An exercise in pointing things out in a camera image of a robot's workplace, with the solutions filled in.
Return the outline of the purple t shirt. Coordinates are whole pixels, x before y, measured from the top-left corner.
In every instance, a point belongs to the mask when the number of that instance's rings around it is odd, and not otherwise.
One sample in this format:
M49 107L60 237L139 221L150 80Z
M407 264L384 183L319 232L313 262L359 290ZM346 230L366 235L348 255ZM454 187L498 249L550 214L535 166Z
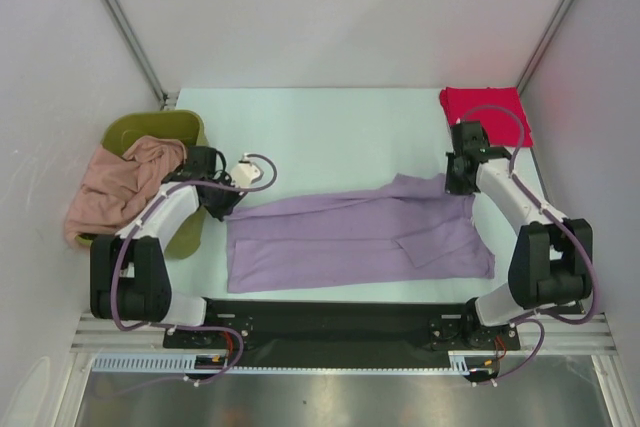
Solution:
M442 174L398 174L377 189L290 197L227 220L227 288L252 293L444 279L491 279L495 256L474 198Z

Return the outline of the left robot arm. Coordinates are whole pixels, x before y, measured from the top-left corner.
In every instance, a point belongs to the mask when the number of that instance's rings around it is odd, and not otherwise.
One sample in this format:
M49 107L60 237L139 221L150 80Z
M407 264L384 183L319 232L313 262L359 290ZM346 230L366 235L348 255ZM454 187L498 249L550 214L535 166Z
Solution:
M214 344L221 323L206 313L203 297L171 286L165 251L182 224L198 212L217 220L242 194L215 148L191 146L186 161L168 174L156 196L126 227L97 236L90 246L90 310L94 317L143 324L186 326L197 345Z

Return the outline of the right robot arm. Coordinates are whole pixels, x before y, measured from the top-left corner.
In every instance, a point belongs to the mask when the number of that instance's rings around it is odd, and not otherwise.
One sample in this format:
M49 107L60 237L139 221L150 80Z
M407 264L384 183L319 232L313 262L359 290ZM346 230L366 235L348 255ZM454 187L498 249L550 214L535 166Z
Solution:
M518 152L491 144L480 122L460 121L452 126L451 136L446 192L488 196L517 236L506 282L466 303L463 340L484 348L498 329L536 315L572 324L562 308L597 298L591 225L539 198L516 173Z

